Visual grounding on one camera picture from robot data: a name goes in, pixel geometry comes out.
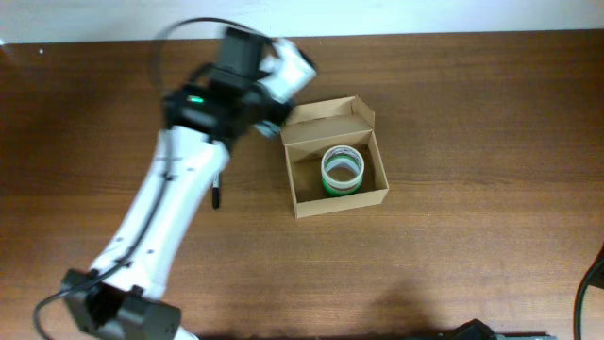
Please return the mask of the black white marker pen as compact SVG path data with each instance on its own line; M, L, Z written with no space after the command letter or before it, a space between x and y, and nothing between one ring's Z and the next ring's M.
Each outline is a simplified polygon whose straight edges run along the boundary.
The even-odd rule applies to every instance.
M217 173L212 182L212 208L218 210L221 205L221 174Z

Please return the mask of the beige masking tape roll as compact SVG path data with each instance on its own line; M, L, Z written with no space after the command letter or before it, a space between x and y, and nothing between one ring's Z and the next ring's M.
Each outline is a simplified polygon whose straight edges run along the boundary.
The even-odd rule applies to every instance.
M330 148L321 160L322 177L329 176L338 181L350 181L364 174L365 163L361 153L348 145Z

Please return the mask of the green tape roll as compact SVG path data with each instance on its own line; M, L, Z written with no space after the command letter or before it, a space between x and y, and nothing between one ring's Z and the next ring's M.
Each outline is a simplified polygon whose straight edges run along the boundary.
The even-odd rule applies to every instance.
M350 181L338 181L329 176L322 177L322 184L329 196L349 196L355 194L362 185L362 176L357 176Z

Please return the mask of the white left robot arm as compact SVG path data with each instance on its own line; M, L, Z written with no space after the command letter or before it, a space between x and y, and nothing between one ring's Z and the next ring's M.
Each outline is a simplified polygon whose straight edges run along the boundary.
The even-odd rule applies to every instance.
M98 339L187 339L182 312L163 301L180 244L205 194L250 129L276 134L294 96L316 76L291 41L230 28L214 63L162 100L165 125L125 219L61 296L76 326Z

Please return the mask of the brown cardboard box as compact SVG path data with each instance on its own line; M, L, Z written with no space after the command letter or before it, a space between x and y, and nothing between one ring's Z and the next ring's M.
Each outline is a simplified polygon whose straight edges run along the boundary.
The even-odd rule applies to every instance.
M294 214L297 218L377 205L389 191L375 133L375 112L350 96L296 107L281 130ZM322 184L321 160L333 146L356 148L365 163L360 189L330 196Z

